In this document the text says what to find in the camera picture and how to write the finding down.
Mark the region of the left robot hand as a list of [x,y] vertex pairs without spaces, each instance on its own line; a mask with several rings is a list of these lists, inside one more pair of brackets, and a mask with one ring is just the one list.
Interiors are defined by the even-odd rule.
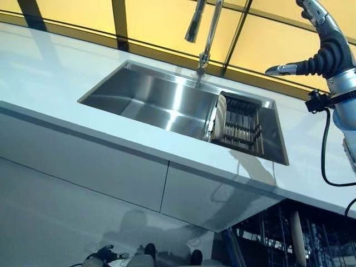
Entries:
[[108,264],[116,260],[125,260],[129,258],[129,253],[115,253],[112,251],[113,245],[107,245],[97,251],[95,257],[103,263]]

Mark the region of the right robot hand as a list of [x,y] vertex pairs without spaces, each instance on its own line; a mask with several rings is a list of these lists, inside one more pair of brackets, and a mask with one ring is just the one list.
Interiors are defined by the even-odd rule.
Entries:
[[296,1],[303,10],[301,16],[310,21],[320,39],[320,49],[311,58],[268,68],[266,75],[318,75],[332,78],[355,67],[355,59],[332,15],[319,1]]

